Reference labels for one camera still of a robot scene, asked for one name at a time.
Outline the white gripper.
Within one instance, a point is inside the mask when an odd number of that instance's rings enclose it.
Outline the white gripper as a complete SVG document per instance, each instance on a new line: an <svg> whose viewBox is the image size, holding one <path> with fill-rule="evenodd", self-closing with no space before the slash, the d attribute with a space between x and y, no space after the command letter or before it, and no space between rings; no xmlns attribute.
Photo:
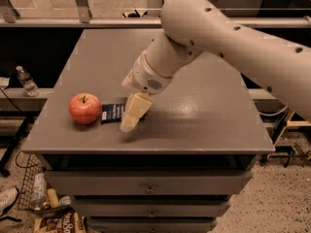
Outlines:
<svg viewBox="0 0 311 233"><path fill-rule="evenodd" d="M135 128L139 119L153 104L150 95L160 94L172 83L172 79L173 76L164 77L150 66L145 50L140 53L121 83L125 88L138 91L131 93L127 98L125 111L121 118L122 132L130 132Z"/></svg>

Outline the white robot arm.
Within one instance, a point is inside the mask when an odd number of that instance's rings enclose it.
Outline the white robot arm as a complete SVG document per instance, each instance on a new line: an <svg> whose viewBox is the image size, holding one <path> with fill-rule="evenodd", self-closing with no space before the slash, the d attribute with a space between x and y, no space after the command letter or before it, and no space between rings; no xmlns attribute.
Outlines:
<svg viewBox="0 0 311 233"><path fill-rule="evenodd" d="M152 105L152 96L202 52L210 52L305 120L311 119L311 49L233 22L208 0L166 0L162 31L139 55L122 85L131 94L121 119L129 132Z"/></svg>

